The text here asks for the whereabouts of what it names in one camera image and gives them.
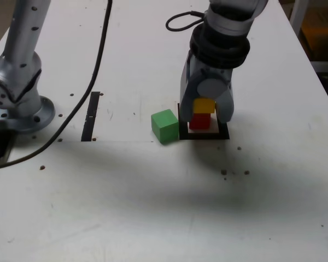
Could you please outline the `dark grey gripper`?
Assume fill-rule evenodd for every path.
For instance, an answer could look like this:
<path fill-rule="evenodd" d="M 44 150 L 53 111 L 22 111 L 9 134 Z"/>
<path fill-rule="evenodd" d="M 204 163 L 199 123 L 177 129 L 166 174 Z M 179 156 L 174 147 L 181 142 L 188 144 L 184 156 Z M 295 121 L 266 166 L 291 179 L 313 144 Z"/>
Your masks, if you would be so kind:
<path fill-rule="evenodd" d="M 231 120 L 234 112 L 232 91 L 232 69 L 219 69 L 201 62 L 192 52 L 188 54 L 180 82 L 180 109 L 182 121 L 190 122 L 194 115 L 194 100 L 210 98 L 216 103 L 216 114 L 220 123 Z"/>

